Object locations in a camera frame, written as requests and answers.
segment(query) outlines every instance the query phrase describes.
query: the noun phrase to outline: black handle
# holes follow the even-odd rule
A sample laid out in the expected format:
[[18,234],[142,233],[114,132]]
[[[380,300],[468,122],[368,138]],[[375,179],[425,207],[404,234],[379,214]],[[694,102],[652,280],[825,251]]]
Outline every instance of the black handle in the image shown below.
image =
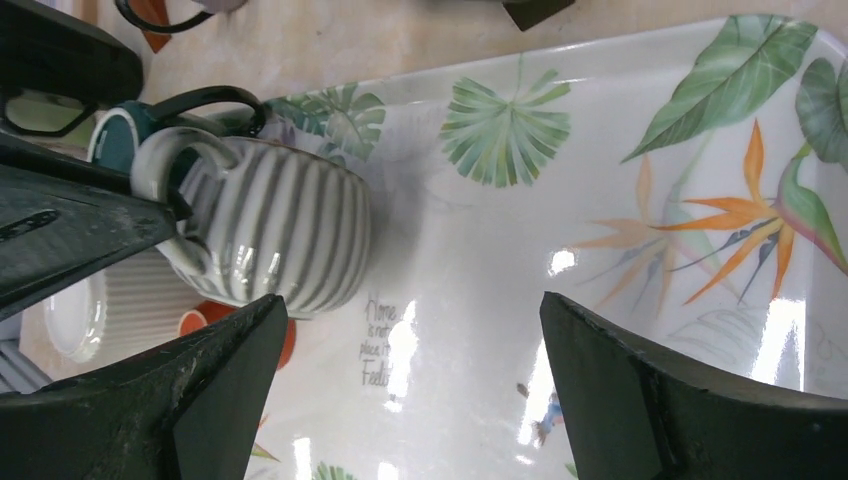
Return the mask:
[[156,121],[176,117],[191,109],[210,105],[212,103],[242,103],[253,109],[250,121],[237,132],[238,135],[255,137],[265,127],[267,114],[265,106],[256,98],[256,95],[239,87],[218,85],[199,88],[189,92],[181,93],[158,103],[150,109],[148,114]]
[[148,32],[159,33],[162,35],[171,35],[173,33],[180,33],[186,30],[190,30],[201,23],[209,20],[212,17],[212,14],[209,12],[200,12],[197,15],[191,17],[185,22],[178,23],[176,25],[154,25],[143,18],[139,17],[138,14],[130,6],[129,0],[115,0],[115,7],[118,9],[118,12],[121,14],[126,21],[135,25],[136,27],[147,30]]
[[9,88],[9,87],[0,87],[0,129],[6,130],[7,132],[14,133],[16,135],[29,135],[33,137],[50,137],[50,138],[61,138],[65,135],[71,133],[76,129],[82,122],[85,121],[88,117],[94,114],[97,111],[97,105],[90,103],[86,105],[79,115],[74,117],[73,120],[70,121],[67,125],[62,127],[59,130],[54,131],[43,131],[43,130],[30,130],[28,128],[24,128],[14,121],[6,114],[6,110],[9,106],[9,101],[12,99],[23,95],[23,90],[19,88]]

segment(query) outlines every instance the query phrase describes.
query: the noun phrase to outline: teal mug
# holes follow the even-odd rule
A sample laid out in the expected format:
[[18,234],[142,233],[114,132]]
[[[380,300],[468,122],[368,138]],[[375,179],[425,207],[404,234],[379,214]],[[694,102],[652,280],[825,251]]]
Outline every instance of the teal mug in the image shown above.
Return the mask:
[[[213,103],[242,103],[253,110],[243,125],[227,128],[220,123],[186,112]],[[169,127],[193,127],[216,137],[255,137],[267,121],[265,107],[247,90],[231,86],[213,86],[171,97],[156,105],[138,101],[118,104],[108,110],[94,127],[88,148],[88,160],[129,175],[139,146],[149,136]],[[179,187],[197,160],[193,151],[185,151],[171,170],[169,185]]]

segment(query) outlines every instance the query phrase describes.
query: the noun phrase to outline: beige surface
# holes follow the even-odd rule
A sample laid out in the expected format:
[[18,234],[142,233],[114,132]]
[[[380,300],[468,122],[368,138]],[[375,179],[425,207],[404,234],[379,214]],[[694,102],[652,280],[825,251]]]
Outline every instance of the beige surface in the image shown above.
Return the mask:
[[[175,35],[154,57],[112,0],[99,1],[100,26],[144,58],[148,101],[212,84],[269,98],[739,13],[794,16],[848,43],[848,0],[577,0],[524,33],[498,3],[480,0],[439,8],[425,0],[250,0],[229,16]],[[168,1],[174,22],[198,8]],[[53,378],[91,369],[53,351],[39,312],[24,319],[21,350]]]

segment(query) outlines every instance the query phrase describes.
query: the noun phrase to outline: orange cup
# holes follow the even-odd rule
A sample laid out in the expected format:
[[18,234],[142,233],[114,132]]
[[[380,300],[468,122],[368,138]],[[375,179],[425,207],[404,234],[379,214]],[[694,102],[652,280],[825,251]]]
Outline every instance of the orange cup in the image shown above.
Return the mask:
[[[180,319],[179,334],[188,335],[196,330],[213,324],[227,315],[235,312],[237,309],[229,305],[207,300],[194,310],[189,310],[183,314]],[[286,330],[286,343],[283,345],[283,351],[280,354],[280,360],[277,362],[277,370],[289,363],[292,353],[294,352],[294,343],[297,338],[297,324],[294,320],[289,319],[289,324]]]

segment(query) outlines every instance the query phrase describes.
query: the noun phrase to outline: floral tray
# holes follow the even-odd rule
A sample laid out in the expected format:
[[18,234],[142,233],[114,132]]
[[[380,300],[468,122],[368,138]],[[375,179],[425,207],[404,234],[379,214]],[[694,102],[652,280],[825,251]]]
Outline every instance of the floral tray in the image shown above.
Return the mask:
[[848,62],[816,27],[738,16],[268,103],[265,137],[369,183],[376,245],[358,296],[298,327],[248,478],[576,477],[546,290],[848,397]]

